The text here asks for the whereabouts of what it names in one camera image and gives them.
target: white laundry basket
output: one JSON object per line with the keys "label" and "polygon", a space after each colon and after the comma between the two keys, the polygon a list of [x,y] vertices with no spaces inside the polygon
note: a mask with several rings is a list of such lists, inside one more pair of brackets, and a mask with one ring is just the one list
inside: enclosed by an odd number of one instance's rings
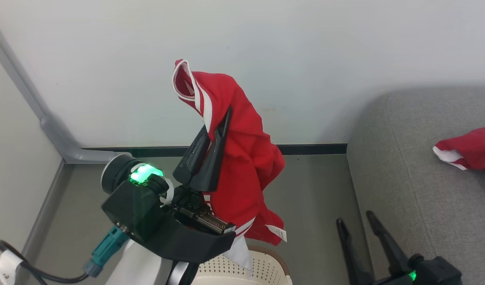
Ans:
{"label": "white laundry basket", "polygon": [[223,255],[200,264],[192,285],[292,285],[288,267],[274,251],[249,246],[253,276]]}

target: gray sofa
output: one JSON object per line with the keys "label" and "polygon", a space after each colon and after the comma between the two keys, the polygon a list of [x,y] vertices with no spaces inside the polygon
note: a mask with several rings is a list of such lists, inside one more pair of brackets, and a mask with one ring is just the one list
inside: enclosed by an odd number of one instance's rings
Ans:
{"label": "gray sofa", "polygon": [[[361,213],[373,210],[410,256],[443,256],[464,285],[485,285],[485,171],[441,162],[432,147],[485,126],[485,88],[424,88],[373,102],[348,144]],[[365,215],[376,277],[388,262]]]}

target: black cable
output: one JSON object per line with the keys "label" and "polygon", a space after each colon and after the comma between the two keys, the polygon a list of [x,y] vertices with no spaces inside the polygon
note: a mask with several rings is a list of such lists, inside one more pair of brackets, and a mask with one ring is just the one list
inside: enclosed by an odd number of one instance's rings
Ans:
{"label": "black cable", "polygon": [[58,276],[54,276],[54,275],[45,273],[45,272],[41,271],[40,269],[33,267],[26,260],[26,258],[24,256],[22,256],[22,254],[18,250],[16,250],[12,245],[10,245],[9,243],[7,243],[4,240],[0,240],[0,251],[3,252],[3,251],[6,251],[6,250],[11,251],[11,253],[15,254],[18,258],[21,258],[22,262],[20,263],[20,265],[22,267],[26,268],[27,270],[29,270],[29,272],[31,272],[31,274],[33,274],[33,276],[38,280],[38,282],[41,285],[47,285],[47,283],[45,283],[45,280],[43,280],[43,278],[54,281],[54,282],[58,282],[58,283],[73,284],[73,283],[79,283],[80,281],[83,281],[83,280],[85,280],[86,278],[89,277],[89,275],[87,275],[87,274],[82,274],[81,276],[76,277],[76,278],[61,278],[61,277],[58,277]]}

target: red cloth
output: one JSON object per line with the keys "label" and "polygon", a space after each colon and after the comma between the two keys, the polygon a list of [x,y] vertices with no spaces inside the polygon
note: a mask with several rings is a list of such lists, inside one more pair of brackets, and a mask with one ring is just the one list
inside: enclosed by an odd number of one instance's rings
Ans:
{"label": "red cloth", "polygon": [[175,65],[174,90],[202,116],[211,140],[228,106],[232,107],[217,191],[204,196],[206,202],[215,215],[237,226],[238,236],[278,245],[281,238],[266,225],[283,229],[284,224],[267,209],[262,191],[282,171],[284,158],[264,133],[261,117],[232,77],[191,72],[186,60]]}
{"label": "red cloth", "polygon": [[433,150],[441,160],[462,170],[485,169],[485,127],[440,141]]}

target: teal connector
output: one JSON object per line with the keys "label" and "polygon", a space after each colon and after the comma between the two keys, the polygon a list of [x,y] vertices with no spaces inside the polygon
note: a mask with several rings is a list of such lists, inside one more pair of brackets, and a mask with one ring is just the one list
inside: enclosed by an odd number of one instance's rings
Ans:
{"label": "teal connector", "polygon": [[84,266],[84,272],[91,277],[100,274],[105,263],[123,247],[130,236],[114,226],[91,253],[91,260]]}

